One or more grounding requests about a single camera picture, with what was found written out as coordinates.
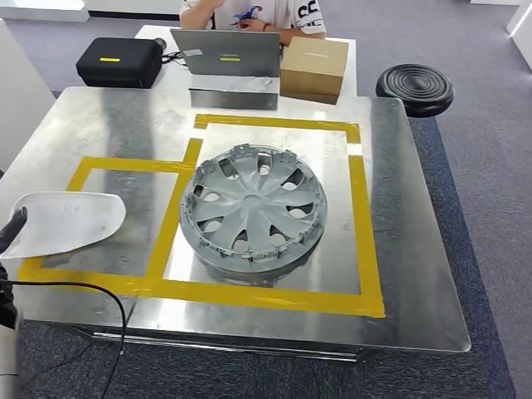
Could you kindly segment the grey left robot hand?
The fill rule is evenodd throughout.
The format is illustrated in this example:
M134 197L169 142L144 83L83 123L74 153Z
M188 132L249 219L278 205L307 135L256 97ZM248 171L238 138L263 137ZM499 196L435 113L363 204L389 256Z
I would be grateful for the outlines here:
M1 254L5 252L26 225L28 211L26 207L16 210L11 219L1 229Z

